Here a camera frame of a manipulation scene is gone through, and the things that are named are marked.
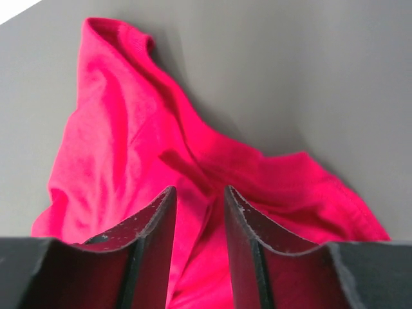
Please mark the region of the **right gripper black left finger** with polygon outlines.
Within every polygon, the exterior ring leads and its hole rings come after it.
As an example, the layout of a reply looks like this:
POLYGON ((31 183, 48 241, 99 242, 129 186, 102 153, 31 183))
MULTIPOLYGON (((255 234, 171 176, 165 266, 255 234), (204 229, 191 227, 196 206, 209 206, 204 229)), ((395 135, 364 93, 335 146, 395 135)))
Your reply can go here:
POLYGON ((2 308, 164 308, 176 189, 83 244, 1 239, 2 308))

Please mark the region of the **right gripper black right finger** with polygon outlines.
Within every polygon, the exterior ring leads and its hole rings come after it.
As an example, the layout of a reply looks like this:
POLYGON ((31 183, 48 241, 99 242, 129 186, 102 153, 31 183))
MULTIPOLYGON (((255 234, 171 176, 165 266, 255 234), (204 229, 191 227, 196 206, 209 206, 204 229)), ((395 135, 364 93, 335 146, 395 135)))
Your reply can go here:
POLYGON ((411 244, 318 245, 271 220, 233 187, 225 228, 236 308, 410 308, 411 244))

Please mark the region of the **red polo t shirt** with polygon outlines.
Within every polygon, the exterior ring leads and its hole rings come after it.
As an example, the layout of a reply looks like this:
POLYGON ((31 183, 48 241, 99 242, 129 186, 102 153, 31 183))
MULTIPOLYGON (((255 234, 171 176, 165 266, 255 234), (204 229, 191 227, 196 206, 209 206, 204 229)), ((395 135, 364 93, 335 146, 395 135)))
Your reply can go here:
POLYGON ((35 237, 82 243, 177 190, 168 308, 232 308, 223 190, 235 187, 314 243, 387 241, 362 198, 307 153, 268 157, 209 127, 151 59, 152 38, 123 21, 82 27, 77 108, 48 182, 35 237))

